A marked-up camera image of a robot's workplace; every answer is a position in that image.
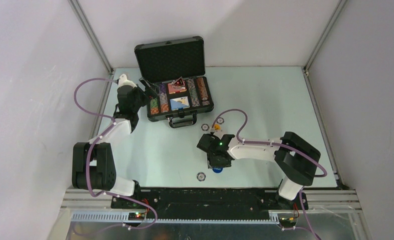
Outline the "black poker set case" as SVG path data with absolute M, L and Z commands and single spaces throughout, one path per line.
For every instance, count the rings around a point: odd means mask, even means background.
M 198 114 L 214 109 L 201 36 L 139 44 L 134 48 L 140 82 L 155 96 L 147 105 L 151 122 L 166 120 L 171 128 L 192 126 Z

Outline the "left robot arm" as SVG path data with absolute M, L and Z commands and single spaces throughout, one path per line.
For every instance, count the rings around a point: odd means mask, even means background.
M 125 204 L 137 208 L 142 204 L 143 195 L 135 190 L 134 180 L 117 174 L 116 163 L 120 161 L 121 141 L 135 130 L 140 108 L 149 104 L 156 93 L 149 86 L 141 89 L 126 74 L 113 83 L 118 86 L 118 103 L 113 115 L 108 116 L 109 126 L 96 137 L 73 147 L 72 185 L 88 190 L 94 197 L 101 194 L 124 196 Z

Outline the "red playing card box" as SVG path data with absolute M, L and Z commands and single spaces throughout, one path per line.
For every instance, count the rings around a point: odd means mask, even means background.
M 187 88 L 186 88 L 186 86 L 184 84 L 168 83 L 167 87 L 168 87 L 168 93 L 170 95 L 178 94 L 178 93 L 182 93 L 182 92 L 186 92 L 187 91 Z

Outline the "triangular dealer button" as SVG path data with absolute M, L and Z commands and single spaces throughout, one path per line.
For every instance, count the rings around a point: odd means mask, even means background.
M 177 87 L 185 87 L 185 81 L 182 77 L 179 77 L 178 79 L 172 81 L 171 84 Z

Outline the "blue round button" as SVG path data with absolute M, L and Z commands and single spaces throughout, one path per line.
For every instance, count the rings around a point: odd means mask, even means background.
M 214 167 L 212 170 L 213 170 L 213 172 L 219 174 L 223 171 L 223 168 Z

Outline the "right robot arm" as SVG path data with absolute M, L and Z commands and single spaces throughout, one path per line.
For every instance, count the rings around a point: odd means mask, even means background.
M 233 134 L 205 133 L 197 148 L 207 154 L 211 168 L 228 168 L 234 160 L 260 160 L 276 163 L 284 173 L 276 194 L 276 204 L 288 209 L 304 188 L 311 186 L 321 169 L 321 153 L 294 132 L 285 132 L 277 139 L 245 140 Z

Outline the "orange round button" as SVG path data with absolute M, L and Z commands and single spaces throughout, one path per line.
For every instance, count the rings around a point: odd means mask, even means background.
M 220 127 L 219 124 L 215 124 L 215 125 L 214 125 L 214 129 L 215 129 L 216 131 L 219 131 L 219 130 L 221 130 L 221 127 Z

